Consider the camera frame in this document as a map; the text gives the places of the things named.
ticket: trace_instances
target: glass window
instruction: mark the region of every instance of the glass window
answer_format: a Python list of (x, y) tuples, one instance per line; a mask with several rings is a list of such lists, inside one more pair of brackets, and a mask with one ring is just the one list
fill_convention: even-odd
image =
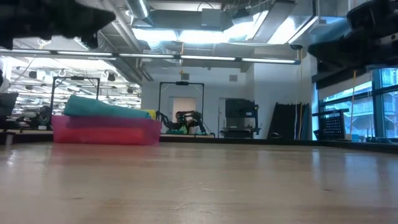
[[(355, 87), (355, 94), (360, 94), (360, 93), (367, 93), (369, 91), (372, 91), (372, 82), (367, 82), (363, 83), (361, 85), (358, 85)], [(326, 97), (324, 99), (325, 102), (329, 102), (332, 100), (338, 100), (347, 96), (352, 96), (353, 95), (353, 89), (350, 88), (349, 90), (342, 91), (341, 93), (337, 93), (333, 96)]]
[[(350, 132), (351, 124), (351, 102), (346, 101), (342, 103), (336, 103), (333, 105), (327, 105), (326, 111), (349, 109), (349, 112), (344, 113), (344, 122), (346, 134)], [(362, 98), (354, 101), (354, 113), (353, 113), (353, 134), (360, 136), (374, 136), (374, 121), (373, 121), (373, 100), (372, 98)]]
[(396, 68), (384, 68), (381, 71), (382, 87), (389, 87), (398, 85), (398, 69)]
[(383, 95), (384, 129), (387, 138), (398, 138), (398, 91)]

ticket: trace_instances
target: pink plastic bin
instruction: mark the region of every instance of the pink plastic bin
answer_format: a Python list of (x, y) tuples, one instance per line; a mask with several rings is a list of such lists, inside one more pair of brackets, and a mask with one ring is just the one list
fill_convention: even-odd
[(159, 142), (162, 124), (145, 118), (52, 116), (55, 143), (150, 146)]

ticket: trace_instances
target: doorway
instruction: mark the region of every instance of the doorway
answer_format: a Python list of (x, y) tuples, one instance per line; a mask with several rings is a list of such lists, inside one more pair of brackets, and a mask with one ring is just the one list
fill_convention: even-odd
[(179, 111), (192, 111), (197, 109), (196, 98), (170, 97), (171, 99), (171, 120), (175, 123), (177, 119), (175, 114)]

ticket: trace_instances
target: wooden table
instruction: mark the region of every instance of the wooden table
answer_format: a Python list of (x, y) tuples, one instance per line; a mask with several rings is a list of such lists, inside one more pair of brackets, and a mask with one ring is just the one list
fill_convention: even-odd
[(325, 147), (20, 144), (2, 224), (398, 223), (398, 157)]

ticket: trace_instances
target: vent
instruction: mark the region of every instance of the vent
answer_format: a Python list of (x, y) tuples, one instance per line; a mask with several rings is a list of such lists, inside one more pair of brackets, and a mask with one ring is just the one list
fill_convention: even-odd
[(238, 81), (238, 75), (229, 75), (229, 81), (230, 82), (237, 82)]
[(181, 74), (181, 80), (189, 80), (189, 73)]

